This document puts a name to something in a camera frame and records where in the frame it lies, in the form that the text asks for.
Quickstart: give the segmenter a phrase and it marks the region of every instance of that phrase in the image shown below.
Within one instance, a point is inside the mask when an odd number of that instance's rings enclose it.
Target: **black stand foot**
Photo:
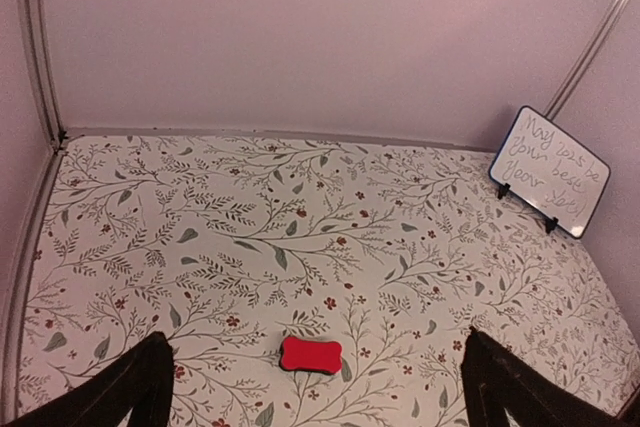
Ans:
[[[498,186],[498,200],[502,199],[505,195],[507,195],[510,189],[511,189],[510,184],[504,184],[504,185]]]
[[[554,217],[553,219],[544,219],[544,231],[547,234],[550,234],[555,230],[558,226],[558,218]]]

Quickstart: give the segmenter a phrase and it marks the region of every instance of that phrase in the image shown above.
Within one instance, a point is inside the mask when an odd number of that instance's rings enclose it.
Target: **red flower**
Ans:
[[[218,420],[214,420],[211,422],[212,427],[231,427],[229,424],[225,422],[225,420],[221,417]]]
[[[239,323],[240,323],[240,319],[237,317],[234,317],[233,315],[229,316],[229,318],[227,319],[227,325],[229,327],[237,327]]]
[[[184,367],[182,365],[176,365],[173,369],[173,375],[176,379],[180,380],[180,377],[184,376],[186,372],[184,371]]]
[[[327,309],[333,310],[337,307],[336,299],[332,299],[331,297],[327,297],[324,301],[324,305],[327,306]]]

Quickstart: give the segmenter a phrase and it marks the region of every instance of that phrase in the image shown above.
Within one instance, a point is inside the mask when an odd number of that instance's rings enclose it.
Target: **black object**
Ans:
[[[544,219],[544,231],[547,234],[550,234],[555,230],[558,226],[558,218],[554,217],[553,219]]]
[[[501,200],[505,195],[507,195],[510,189],[510,184],[498,185],[498,200]]]
[[[487,334],[472,329],[462,362],[469,427],[630,427],[549,382]]]
[[[65,395],[6,427],[166,427],[173,396],[173,349],[154,332]]]

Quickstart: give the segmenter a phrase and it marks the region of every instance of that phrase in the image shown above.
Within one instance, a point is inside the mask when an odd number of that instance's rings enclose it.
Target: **red object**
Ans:
[[[314,342],[289,336],[282,341],[280,367],[322,374],[337,374],[342,368],[342,346],[338,342]]]

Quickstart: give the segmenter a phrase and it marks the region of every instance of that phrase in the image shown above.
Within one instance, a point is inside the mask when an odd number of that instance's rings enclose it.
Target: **floral tablecloth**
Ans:
[[[639,350],[579,242],[498,201],[491,155],[222,137],[73,141],[28,294],[25,412],[149,332],[172,425],[466,426],[470,325],[615,413]],[[336,376],[277,366],[337,340]]]

